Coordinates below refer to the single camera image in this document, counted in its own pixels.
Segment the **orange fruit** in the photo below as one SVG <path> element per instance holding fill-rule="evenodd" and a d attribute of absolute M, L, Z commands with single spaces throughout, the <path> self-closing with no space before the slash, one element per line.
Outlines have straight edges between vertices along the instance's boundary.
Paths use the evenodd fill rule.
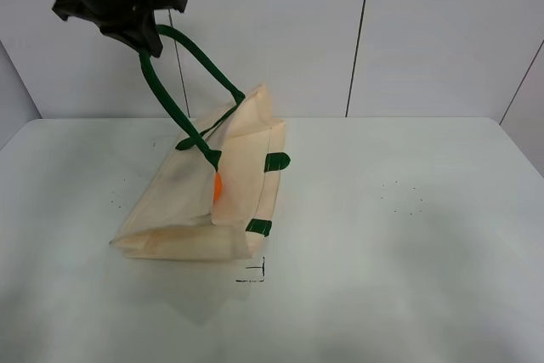
<path fill-rule="evenodd" d="M 214 202 L 216 202 L 220 198 L 222 191 L 223 191 L 223 181 L 222 181 L 221 175 L 220 173 L 215 173 L 214 190 L 213 190 Z"/>

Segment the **white linen bag green handles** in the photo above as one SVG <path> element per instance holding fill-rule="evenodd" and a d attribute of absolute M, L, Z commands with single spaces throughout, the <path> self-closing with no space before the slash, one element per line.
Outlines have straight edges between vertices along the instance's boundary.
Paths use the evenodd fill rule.
<path fill-rule="evenodd" d="M 157 29 L 184 46 L 233 100 L 191 121 L 160 82 L 150 54 L 140 52 L 145 80 L 183 132 L 110 245 L 127 258 L 252 258 L 269 236 L 281 171 L 291 162 L 286 123 L 274 116 L 266 85 L 244 94 L 182 32 Z M 216 202 L 215 173 L 223 181 Z"/>

